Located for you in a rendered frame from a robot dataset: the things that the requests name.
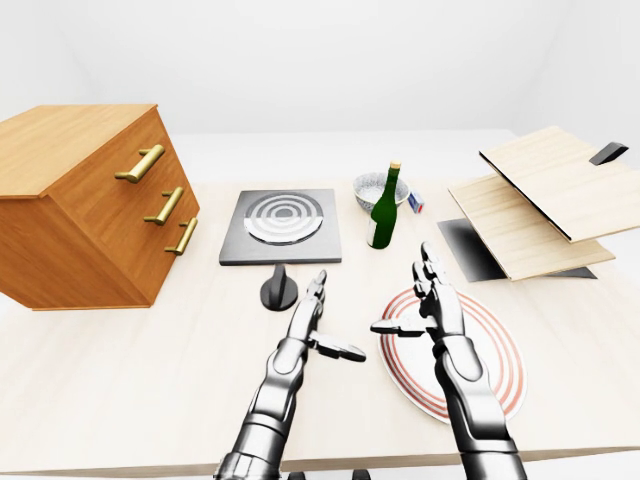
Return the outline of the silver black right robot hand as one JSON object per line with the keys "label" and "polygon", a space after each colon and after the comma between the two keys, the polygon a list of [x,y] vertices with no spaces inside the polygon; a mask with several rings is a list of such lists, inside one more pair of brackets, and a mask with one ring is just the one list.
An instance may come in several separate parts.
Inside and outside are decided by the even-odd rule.
{"label": "silver black right robot hand", "polygon": [[421,261],[412,265],[413,291],[420,300],[419,312],[402,317],[380,319],[370,326],[378,334],[420,337],[428,333],[435,343],[453,343],[472,348],[466,335],[463,310],[456,289],[429,242],[420,247]]}

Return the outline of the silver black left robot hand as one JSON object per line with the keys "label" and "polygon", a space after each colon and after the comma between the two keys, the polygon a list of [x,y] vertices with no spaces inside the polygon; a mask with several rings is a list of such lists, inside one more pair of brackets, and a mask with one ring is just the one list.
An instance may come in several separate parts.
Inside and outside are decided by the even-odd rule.
{"label": "silver black left robot hand", "polygon": [[321,270],[309,284],[305,297],[299,302],[291,319],[287,335],[278,344],[278,355],[283,366],[294,367],[299,358],[306,357],[308,348],[321,355],[349,361],[364,362],[366,354],[359,348],[319,333],[317,325],[324,311],[327,272]]}

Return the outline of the round black stove knob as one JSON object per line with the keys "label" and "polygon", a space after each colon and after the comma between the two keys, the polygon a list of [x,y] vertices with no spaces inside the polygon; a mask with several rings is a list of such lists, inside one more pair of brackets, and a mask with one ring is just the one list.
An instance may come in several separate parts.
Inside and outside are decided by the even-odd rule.
{"label": "round black stove knob", "polygon": [[284,264],[276,264],[273,275],[261,286],[262,305],[270,311],[284,311],[294,305],[297,298],[297,283],[287,275]]}

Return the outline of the flat dark stove plate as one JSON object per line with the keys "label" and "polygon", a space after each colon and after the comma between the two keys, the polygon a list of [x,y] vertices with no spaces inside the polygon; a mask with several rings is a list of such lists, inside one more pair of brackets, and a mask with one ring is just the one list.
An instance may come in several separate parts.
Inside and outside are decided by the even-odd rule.
{"label": "flat dark stove plate", "polygon": [[223,266],[341,260],[332,189],[241,191],[219,254]]}

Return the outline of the white plate with red rings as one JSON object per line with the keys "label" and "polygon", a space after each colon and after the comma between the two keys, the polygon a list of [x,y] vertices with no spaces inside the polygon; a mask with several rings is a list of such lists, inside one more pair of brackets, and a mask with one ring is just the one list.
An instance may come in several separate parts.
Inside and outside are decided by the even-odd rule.
{"label": "white plate with red rings", "polygon": [[[465,330],[488,370],[491,389],[507,418],[521,408],[527,390],[524,360],[510,332],[484,304],[460,292]],[[399,390],[415,406],[444,423],[449,421],[443,390],[435,374],[433,341],[424,334],[415,338],[379,337],[379,351],[387,372]]]}

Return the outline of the green glass bottle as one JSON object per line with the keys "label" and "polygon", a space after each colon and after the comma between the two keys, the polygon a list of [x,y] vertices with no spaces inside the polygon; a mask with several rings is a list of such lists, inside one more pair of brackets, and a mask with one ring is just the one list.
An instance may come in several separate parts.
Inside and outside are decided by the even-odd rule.
{"label": "green glass bottle", "polygon": [[391,241],[397,219],[395,191],[400,168],[400,162],[390,163],[384,191],[370,215],[367,242],[374,249],[384,249]]}

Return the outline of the blue patterned bowl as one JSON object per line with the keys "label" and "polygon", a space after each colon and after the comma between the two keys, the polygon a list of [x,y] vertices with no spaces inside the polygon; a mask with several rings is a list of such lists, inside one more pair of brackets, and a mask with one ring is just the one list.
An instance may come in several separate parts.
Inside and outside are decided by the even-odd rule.
{"label": "blue patterned bowl", "polygon": [[[362,174],[353,181],[353,190],[356,200],[367,213],[371,213],[375,204],[381,198],[386,182],[387,174],[385,172]],[[409,194],[409,185],[399,178],[397,180],[395,190],[396,205],[399,206],[407,200]]]}

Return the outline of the wooden cabinet drawer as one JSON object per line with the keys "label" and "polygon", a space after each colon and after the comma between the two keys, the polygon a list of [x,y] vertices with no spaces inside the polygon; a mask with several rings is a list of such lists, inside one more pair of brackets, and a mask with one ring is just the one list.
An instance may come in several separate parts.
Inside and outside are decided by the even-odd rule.
{"label": "wooden cabinet drawer", "polygon": [[[145,222],[144,216],[156,215],[167,201],[161,193],[176,187],[183,187],[184,193],[166,223],[160,226]],[[131,189],[133,197],[123,210],[126,217],[118,229],[117,260],[145,303],[151,305],[175,259],[164,248],[177,244],[183,232],[179,223],[195,217],[199,206],[189,181],[183,177],[148,186],[137,184]]]}
{"label": "wooden cabinet drawer", "polygon": [[199,205],[168,141],[119,156],[91,175],[79,208],[116,265],[144,285],[170,268]]}
{"label": "wooden cabinet drawer", "polygon": [[[164,153],[141,180],[117,179],[142,159],[139,153],[160,145]],[[106,242],[127,228],[149,227],[146,216],[159,213],[170,191],[184,184],[176,156],[155,107],[50,187],[48,193],[86,231]]]}

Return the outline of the pale wooden board, black edge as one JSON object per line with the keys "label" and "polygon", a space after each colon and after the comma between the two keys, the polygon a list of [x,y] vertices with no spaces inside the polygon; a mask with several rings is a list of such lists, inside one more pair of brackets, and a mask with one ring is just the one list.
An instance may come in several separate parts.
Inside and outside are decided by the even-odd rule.
{"label": "pale wooden board, black edge", "polygon": [[640,228],[640,170],[557,126],[480,151],[572,243]]}

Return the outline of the small black block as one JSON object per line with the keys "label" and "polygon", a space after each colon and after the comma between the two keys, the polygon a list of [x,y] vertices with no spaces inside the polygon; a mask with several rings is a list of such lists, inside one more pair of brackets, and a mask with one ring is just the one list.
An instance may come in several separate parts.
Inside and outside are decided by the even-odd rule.
{"label": "small black block", "polygon": [[589,159],[589,162],[595,166],[601,166],[616,160],[622,154],[629,149],[628,146],[620,142],[610,142],[594,156]]}

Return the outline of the wooden cabinet with drawers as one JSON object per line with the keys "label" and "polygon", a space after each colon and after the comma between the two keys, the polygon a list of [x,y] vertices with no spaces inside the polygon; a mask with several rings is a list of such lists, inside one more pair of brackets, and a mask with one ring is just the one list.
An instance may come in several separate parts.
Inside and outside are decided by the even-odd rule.
{"label": "wooden cabinet with drawers", "polygon": [[34,310],[150,306],[48,190],[153,107],[43,105],[0,122],[0,293]]}

